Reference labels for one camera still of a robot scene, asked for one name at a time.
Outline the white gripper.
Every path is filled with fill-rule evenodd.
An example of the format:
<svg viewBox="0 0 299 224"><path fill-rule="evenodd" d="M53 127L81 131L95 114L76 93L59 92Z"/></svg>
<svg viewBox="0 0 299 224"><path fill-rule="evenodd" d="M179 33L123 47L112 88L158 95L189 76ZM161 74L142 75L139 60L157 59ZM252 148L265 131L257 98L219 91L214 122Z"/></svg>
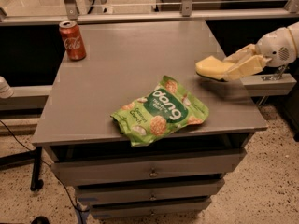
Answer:
<svg viewBox="0 0 299 224"><path fill-rule="evenodd" d="M231 66L224 72L225 81L238 80L255 75L266 66L279 67L296 60L296 27L279 28L264 35L257 43L244 48L223 59Z"/></svg>

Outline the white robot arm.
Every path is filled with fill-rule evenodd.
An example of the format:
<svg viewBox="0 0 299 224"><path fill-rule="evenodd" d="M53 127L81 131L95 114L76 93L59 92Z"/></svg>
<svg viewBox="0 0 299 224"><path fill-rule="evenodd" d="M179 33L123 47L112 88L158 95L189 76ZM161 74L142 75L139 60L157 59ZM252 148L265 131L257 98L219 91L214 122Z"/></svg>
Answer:
<svg viewBox="0 0 299 224"><path fill-rule="evenodd" d="M246 45L226 57L233 65L224 72L225 81L258 74L265 67L281 67L299 57L299 22L264 35L256 44Z"/></svg>

